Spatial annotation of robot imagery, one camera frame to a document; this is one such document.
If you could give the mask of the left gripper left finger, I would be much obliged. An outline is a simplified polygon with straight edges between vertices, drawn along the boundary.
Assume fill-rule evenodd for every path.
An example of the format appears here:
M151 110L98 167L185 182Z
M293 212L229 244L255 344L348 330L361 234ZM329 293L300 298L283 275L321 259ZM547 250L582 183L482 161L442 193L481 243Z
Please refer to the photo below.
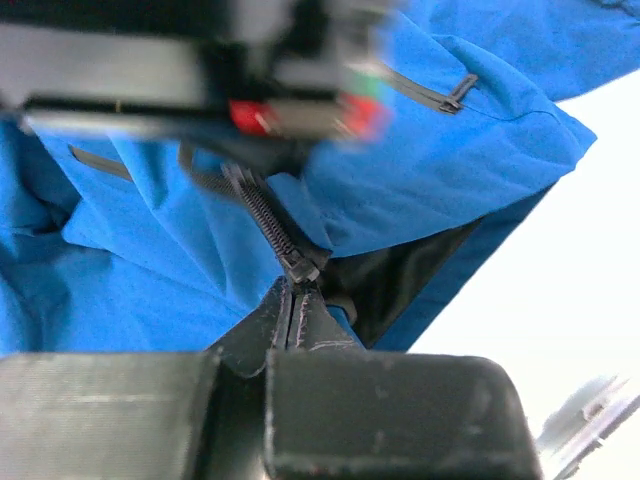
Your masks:
M266 478L266 357L291 306L278 280L203 351L4 358L2 477Z

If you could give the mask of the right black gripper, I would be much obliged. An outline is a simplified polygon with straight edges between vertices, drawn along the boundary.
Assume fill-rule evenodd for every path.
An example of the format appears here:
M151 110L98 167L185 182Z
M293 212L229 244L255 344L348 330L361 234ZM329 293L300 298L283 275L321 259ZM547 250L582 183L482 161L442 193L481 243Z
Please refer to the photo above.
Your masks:
M384 114L395 1L5 1L1 112L31 129L176 139L271 174Z

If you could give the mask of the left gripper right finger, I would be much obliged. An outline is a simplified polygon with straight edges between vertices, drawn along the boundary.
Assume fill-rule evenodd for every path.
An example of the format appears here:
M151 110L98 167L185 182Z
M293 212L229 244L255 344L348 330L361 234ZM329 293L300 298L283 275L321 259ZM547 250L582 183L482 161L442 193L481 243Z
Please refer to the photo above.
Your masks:
M538 479L516 388L477 356L369 351L296 287L267 358L264 466L273 479Z

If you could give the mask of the blue and black jacket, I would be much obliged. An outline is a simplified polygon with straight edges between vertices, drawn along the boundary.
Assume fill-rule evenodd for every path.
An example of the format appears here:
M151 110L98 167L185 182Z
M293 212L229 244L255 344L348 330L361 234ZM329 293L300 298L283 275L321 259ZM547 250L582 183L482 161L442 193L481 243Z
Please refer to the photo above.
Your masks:
M323 146L272 188L366 278L378 341L405 349L595 134L559 108L639 66L635 1L416 1L394 61L443 91L443 117L396 93L371 146ZM174 141L1 126L1 351L203 349L281 270L248 213L196 187Z

